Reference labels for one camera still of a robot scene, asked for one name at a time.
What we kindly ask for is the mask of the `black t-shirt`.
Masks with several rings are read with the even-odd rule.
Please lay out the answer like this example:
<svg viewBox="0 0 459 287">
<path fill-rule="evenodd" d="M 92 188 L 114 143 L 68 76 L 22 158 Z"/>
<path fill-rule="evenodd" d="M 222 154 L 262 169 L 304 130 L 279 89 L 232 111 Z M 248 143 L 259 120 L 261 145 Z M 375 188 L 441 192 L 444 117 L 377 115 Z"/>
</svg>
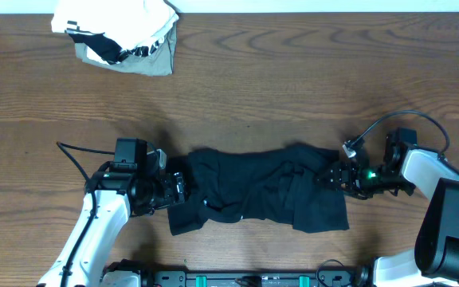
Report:
<svg viewBox="0 0 459 287">
<path fill-rule="evenodd" d="M 183 173 L 190 194 L 168 208 L 170 231 L 180 235 L 207 220 L 242 219 L 269 219 L 309 234 L 347 230 L 343 192 L 316 181 L 338 160 L 335 150 L 301 143 L 245 154 L 202 148 L 169 159 L 167 170 Z"/>
</svg>

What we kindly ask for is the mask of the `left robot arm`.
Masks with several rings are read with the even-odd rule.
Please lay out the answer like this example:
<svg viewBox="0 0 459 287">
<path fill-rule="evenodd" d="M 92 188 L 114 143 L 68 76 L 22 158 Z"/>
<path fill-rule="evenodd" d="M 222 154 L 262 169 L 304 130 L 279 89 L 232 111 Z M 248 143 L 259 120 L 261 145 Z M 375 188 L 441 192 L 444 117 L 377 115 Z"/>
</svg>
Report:
<svg viewBox="0 0 459 287">
<path fill-rule="evenodd" d="M 137 261 L 108 265 L 110 251 L 132 217 L 184 203 L 189 196 L 181 172 L 166 171 L 167 156 L 136 138 L 119 138 L 114 159 L 84 174 L 82 211 L 56 261 L 38 284 L 67 286 L 154 286 L 155 277 Z"/>
</svg>

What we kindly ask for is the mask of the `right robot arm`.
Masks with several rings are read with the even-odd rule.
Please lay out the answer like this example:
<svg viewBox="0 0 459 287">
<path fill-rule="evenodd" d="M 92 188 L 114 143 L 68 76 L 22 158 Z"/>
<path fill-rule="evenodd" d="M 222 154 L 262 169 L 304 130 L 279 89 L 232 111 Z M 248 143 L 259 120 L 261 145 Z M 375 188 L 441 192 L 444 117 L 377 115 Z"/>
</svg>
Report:
<svg viewBox="0 0 459 287">
<path fill-rule="evenodd" d="M 362 140 L 347 141 L 349 160 L 332 164 L 316 181 L 354 199 L 389 191 L 420 191 L 429 205 L 412 250 L 380 257 L 352 272 L 351 286 L 459 286 L 459 170 L 443 154 L 418 146 L 416 131 L 386 136 L 383 163 L 370 166 Z"/>
</svg>

